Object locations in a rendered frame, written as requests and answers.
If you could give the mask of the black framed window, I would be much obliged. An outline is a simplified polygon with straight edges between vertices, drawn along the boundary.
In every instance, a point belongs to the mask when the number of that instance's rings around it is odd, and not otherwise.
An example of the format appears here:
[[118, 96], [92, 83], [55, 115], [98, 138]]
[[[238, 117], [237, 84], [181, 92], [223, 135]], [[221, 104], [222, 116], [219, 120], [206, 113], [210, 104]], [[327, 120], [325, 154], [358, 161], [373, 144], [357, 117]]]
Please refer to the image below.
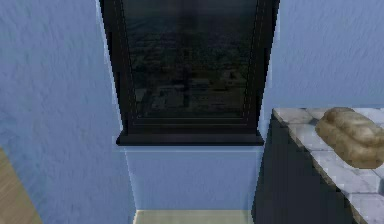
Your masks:
[[97, 0], [119, 146], [261, 146], [280, 0]]

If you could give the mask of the black cabinet with marble top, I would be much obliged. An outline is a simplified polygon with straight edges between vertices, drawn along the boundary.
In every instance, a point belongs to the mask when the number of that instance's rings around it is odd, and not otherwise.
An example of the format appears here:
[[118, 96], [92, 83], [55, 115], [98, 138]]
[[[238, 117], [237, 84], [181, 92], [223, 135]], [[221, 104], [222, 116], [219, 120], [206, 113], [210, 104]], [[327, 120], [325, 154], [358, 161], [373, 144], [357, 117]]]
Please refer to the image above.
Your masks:
[[315, 132], [323, 108], [272, 110], [254, 224], [384, 224], [384, 165], [354, 168]]

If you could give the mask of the brown bread loaf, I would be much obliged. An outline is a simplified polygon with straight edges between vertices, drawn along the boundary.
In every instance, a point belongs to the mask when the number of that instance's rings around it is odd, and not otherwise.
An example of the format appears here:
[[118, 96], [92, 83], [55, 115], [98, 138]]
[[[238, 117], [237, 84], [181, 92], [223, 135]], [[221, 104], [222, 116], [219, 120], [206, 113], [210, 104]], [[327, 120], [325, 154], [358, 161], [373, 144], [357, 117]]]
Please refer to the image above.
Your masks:
[[354, 168], [376, 169], [384, 164], [384, 129], [351, 108], [327, 110], [315, 131]]

